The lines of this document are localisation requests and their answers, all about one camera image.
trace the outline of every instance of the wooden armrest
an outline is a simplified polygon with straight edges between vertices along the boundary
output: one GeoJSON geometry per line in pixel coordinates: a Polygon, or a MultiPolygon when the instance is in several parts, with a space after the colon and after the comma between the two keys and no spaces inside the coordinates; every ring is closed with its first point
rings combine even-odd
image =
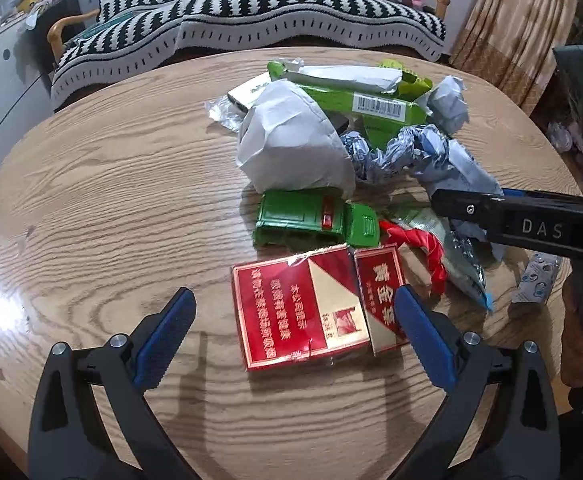
{"type": "Polygon", "coordinates": [[[60,58],[63,55],[63,47],[62,47],[62,30],[67,25],[73,25],[74,23],[82,23],[89,18],[94,18],[98,16],[100,13],[100,9],[90,10],[85,14],[80,14],[78,16],[67,16],[66,18],[61,18],[56,23],[54,23],[49,32],[47,33],[47,41],[49,41],[52,52],[54,53],[54,57],[56,58],[56,63],[60,61],[60,58]]]}
{"type": "Polygon", "coordinates": [[[436,5],[436,15],[441,19],[445,19],[445,14],[447,13],[447,6],[451,3],[451,0],[436,0],[438,4],[436,5]]]}

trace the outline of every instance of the sofa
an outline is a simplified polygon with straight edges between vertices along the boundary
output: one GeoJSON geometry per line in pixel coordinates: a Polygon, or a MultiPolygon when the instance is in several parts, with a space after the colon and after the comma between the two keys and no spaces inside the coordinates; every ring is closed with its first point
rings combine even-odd
{"type": "Polygon", "coordinates": [[[449,0],[437,2],[427,12],[386,0],[99,0],[98,9],[49,31],[58,65],[52,102],[57,110],[81,89],[152,70],[194,47],[223,52],[310,36],[358,48],[407,46],[438,60],[449,0]],[[94,16],[94,26],[62,43],[63,27],[94,16]]]}

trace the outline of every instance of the brown curtain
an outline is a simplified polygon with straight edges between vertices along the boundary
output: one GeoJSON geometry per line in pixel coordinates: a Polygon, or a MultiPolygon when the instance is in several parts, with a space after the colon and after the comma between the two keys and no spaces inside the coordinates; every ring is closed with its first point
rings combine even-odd
{"type": "Polygon", "coordinates": [[[527,114],[545,90],[577,0],[478,0],[451,63],[500,88],[527,114]]]}

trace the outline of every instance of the wood grain surface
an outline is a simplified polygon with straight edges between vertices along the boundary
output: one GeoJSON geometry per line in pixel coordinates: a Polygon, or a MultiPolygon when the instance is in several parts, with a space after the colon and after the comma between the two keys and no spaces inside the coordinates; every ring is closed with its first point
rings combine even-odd
{"type": "MultiPolygon", "coordinates": [[[[0,427],[27,449],[30,410],[52,344],[102,345],[159,311],[179,286],[198,317],[162,384],[147,393],[158,420],[203,478],[372,480],[417,441],[443,399],[411,346],[249,375],[241,358],[230,267],[268,256],[252,246],[259,196],[235,164],[235,135],[203,103],[265,71],[274,57],[376,64],[384,56],[334,48],[222,54],[136,76],[82,99],[31,130],[0,169],[0,427]]],[[[459,75],[471,123],[457,138],[503,186],[578,194],[531,120],[500,90],[457,70],[404,58],[435,82],[459,75]]],[[[407,178],[360,187],[375,206],[424,190],[407,178]]],[[[422,258],[403,251],[408,281],[426,292],[422,258]]],[[[449,286],[438,309],[493,344],[537,341],[558,370],[565,264],[547,306],[510,304],[523,250],[487,269],[495,312],[449,286]]],[[[104,394],[105,424],[123,443],[104,394]]],[[[460,455],[484,424],[483,405],[460,455]]]]}

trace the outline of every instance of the screw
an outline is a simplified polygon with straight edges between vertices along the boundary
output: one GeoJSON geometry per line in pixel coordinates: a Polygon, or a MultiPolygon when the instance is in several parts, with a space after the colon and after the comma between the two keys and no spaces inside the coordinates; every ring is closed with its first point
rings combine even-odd
{"type": "Polygon", "coordinates": [[[476,332],[465,332],[462,338],[468,345],[476,346],[480,343],[480,336],[476,332]]]}
{"type": "Polygon", "coordinates": [[[525,341],[523,347],[530,354],[535,354],[538,351],[538,345],[533,341],[525,341]]]}
{"type": "Polygon", "coordinates": [[[56,343],[52,346],[52,354],[60,355],[67,349],[67,345],[65,343],[56,343]]]}
{"type": "Polygon", "coordinates": [[[109,340],[109,344],[114,348],[120,348],[127,343],[127,336],[124,334],[116,334],[109,340]]]}

